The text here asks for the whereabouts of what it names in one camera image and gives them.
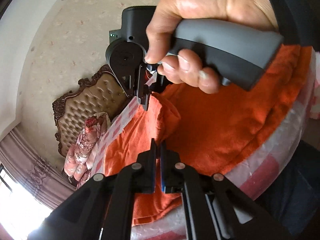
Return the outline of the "dark jacket sleeve forearm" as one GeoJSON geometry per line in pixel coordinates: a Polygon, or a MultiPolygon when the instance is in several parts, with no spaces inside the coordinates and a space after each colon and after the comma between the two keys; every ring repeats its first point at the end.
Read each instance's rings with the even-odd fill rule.
{"type": "Polygon", "coordinates": [[[319,0],[269,0],[285,45],[319,52],[319,0]]]}

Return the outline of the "person's right hand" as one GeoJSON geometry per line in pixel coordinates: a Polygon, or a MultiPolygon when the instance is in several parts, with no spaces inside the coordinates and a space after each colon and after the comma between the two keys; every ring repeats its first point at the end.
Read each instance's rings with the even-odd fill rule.
{"type": "Polygon", "coordinates": [[[145,61],[159,63],[158,73],[172,83],[186,83],[207,94],[219,90],[220,79],[202,65],[195,52],[182,49],[177,56],[167,55],[171,34],[185,18],[217,18],[260,30],[278,29],[269,0],[160,0],[146,29],[149,49],[145,61]]]}

